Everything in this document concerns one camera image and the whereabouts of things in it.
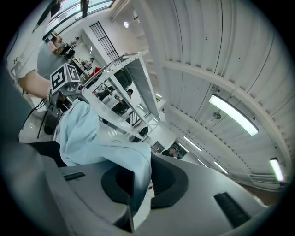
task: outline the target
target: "ceiling light fixture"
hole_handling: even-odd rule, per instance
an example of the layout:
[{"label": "ceiling light fixture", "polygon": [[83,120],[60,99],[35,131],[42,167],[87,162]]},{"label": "ceiling light fixture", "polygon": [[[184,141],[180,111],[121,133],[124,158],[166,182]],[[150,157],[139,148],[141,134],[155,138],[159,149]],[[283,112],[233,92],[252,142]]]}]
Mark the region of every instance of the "ceiling light fixture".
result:
[{"label": "ceiling light fixture", "polygon": [[216,94],[212,94],[209,102],[237,121],[251,136],[258,133],[258,128],[254,125],[254,123],[226,100]]},{"label": "ceiling light fixture", "polygon": [[279,164],[277,158],[271,158],[271,159],[269,160],[269,162],[271,163],[271,166],[272,166],[273,170],[275,171],[275,174],[276,174],[277,180],[278,180],[279,182],[284,181],[284,177],[283,177],[282,169],[281,169],[281,167],[280,167],[280,164]]},{"label": "ceiling light fixture", "polygon": [[205,167],[208,168],[208,166],[206,166],[200,159],[198,159],[199,162],[201,162]]},{"label": "ceiling light fixture", "polygon": [[220,164],[218,164],[217,161],[214,161],[214,163],[225,173],[225,174],[229,174]]},{"label": "ceiling light fixture", "polygon": [[197,145],[195,145],[191,140],[189,140],[186,136],[184,136],[184,139],[186,141],[188,141],[191,145],[193,145],[196,149],[198,149],[200,152],[202,151],[202,149],[200,149]]},{"label": "ceiling light fixture", "polygon": [[180,143],[178,143],[179,144],[179,146],[181,146],[187,153],[189,153],[189,151],[183,146],[183,145],[181,145]]}]

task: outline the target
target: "light blue cloth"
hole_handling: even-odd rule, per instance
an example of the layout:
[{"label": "light blue cloth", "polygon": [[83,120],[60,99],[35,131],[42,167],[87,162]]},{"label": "light blue cloth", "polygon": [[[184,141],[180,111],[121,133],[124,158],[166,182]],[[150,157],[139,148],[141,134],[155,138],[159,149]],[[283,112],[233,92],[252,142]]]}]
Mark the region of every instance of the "light blue cloth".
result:
[{"label": "light blue cloth", "polygon": [[92,107],[78,99],[59,123],[56,142],[67,166],[110,160],[135,174],[134,191],[141,204],[151,179],[151,148],[147,143],[105,142],[99,135],[100,121]]}]

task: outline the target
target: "white shirt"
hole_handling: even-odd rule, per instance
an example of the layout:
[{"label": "white shirt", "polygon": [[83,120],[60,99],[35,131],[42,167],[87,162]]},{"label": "white shirt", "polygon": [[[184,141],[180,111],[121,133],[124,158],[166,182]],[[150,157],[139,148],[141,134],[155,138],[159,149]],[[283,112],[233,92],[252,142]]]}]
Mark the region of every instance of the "white shirt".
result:
[{"label": "white shirt", "polygon": [[42,43],[51,14],[49,13],[36,29],[35,27],[49,4],[49,0],[43,1],[26,18],[7,48],[6,68],[13,80],[23,78],[30,71],[37,70],[39,46]]}]

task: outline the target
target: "ceiling beam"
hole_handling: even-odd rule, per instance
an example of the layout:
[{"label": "ceiling beam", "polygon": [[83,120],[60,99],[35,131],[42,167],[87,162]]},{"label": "ceiling beam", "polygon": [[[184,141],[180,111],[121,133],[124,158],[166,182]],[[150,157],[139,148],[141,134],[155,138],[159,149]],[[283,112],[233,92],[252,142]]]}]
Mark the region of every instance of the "ceiling beam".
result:
[{"label": "ceiling beam", "polygon": [[[162,98],[166,101],[170,101],[170,91],[167,87],[168,81],[164,75],[163,63],[165,62],[164,46],[161,44],[161,32],[157,27],[157,21],[153,16],[153,11],[149,8],[148,3],[145,0],[131,0],[133,7],[141,21],[143,31],[145,33],[149,51],[153,58],[153,64],[155,72],[157,73],[157,79],[159,82],[160,93]],[[169,103],[165,103],[165,120],[169,123]]]},{"label": "ceiling beam", "polygon": [[130,0],[116,0],[112,5],[112,16],[111,21],[114,21],[117,15],[128,5]]},{"label": "ceiling beam", "polygon": [[208,139],[212,140],[216,144],[216,147],[220,148],[220,150],[226,155],[226,157],[229,159],[230,162],[236,162],[237,165],[244,171],[244,173],[251,174],[251,171],[246,166],[246,164],[243,163],[242,160],[224,142],[222,142],[219,138],[217,138],[214,134],[212,134],[204,126],[200,125],[198,122],[193,120],[191,117],[184,114],[182,111],[176,109],[173,106],[169,106],[169,109],[172,113],[178,115],[185,122],[194,126],[196,128],[196,130],[198,130],[199,132],[202,132],[203,135],[205,135]]},{"label": "ceiling beam", "polygon": [[209,81],[211,83],[214,83],[217,86],[230,92],[232,96],[235,96],[237,99],[241,100],[247,107],[249,107],[255,113],[255,115],[260,119],[260,121],[264,125],[264,128],[267,129],[267,131],[277,142],[277,145],[279,146],[283,154],[284,161],[288,169],[287,174],[290,174],[290,171],[292,171],[292,159],[287,143],[281,131],[279,130],[275,122],[272,120],[270,115],[266,112],[266,110],[246,91],[242,90],[240,87],[236,86],[231,81],[226,80],[217,74],[214,74],[210,71],[204,70],[196,66],[183,64],[180,62],[165,61],[164,67],[173,70],[179,70],[191,74],[193,76],[199,77],[201,79],[204,79],[206,81]]}]

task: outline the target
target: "person's arm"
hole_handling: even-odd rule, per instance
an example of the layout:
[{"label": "person's arm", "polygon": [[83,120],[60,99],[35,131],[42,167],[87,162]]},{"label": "person's arm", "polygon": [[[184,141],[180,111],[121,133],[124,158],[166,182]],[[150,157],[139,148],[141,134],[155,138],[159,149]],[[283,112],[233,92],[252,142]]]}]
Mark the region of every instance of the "person's arm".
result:
[{"label": "person's arm", "polygon": [[47,91],[51,86],[50,81],[43,78],[35,70],[27,73],[18,82],[23,90],[39,98],[47,98]]},{"label": "person's arm", "polygon": [[124,103],[121,99],[119,99],[119,98],[116,98],[116,99],[119,101],[119,103],[122,103],[124,105]]}]

